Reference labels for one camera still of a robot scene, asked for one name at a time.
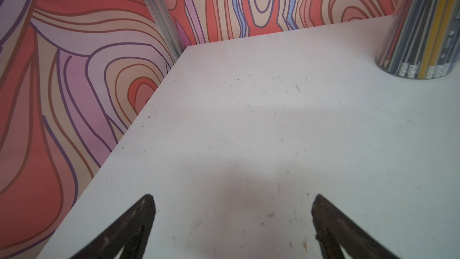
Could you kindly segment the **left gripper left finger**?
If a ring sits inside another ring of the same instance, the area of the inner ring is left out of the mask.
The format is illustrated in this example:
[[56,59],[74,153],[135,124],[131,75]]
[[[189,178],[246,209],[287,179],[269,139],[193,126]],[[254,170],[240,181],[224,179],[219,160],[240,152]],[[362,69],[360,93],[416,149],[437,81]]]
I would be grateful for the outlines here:
[[118,217],[74,259],[141,259],[156,215],[155,201],[146,194]]

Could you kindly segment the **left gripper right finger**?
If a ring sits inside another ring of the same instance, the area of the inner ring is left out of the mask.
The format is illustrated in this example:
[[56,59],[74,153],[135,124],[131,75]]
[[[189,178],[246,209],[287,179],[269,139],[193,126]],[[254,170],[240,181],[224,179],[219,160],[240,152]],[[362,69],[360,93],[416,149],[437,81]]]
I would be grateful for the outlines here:
[[367,234],[323,195],[313,202],[311,215],[324,259],[396,259],[397,256]]

